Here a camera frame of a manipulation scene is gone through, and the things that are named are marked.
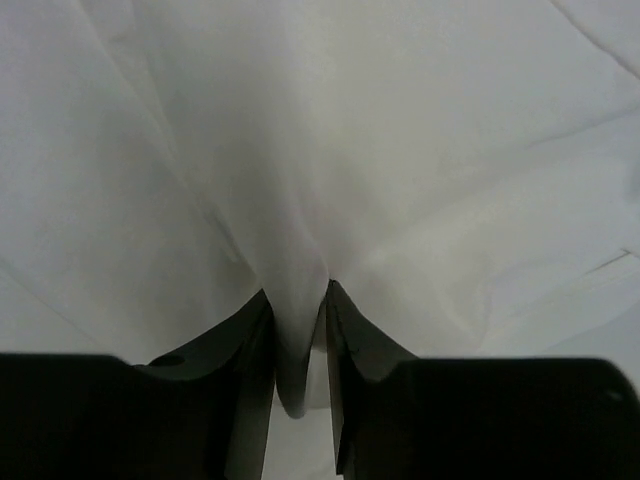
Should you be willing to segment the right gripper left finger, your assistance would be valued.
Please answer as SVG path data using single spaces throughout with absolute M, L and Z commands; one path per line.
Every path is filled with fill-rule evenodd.
M 263 291 L 186 344 L 136 369 L 212 398 L 205 469 L 215 479 L 260 479 L 275 386 L 274 315 Z

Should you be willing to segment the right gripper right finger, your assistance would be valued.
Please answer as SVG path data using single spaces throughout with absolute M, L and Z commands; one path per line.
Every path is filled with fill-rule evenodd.
M 336 472 L 395 475 L 408 434 L 391 374 L 416 356 L 368 320 L 336 280 L 324 307 Z

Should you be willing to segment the white Coca-Cola print t-shirt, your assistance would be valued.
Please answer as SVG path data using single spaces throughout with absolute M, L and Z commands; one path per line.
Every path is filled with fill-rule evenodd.
M 635 1 L 5 1 L 1 348 L 144 363 L 264 290 L 269 479 L 330 479 L 321 301 L 639 377 Z

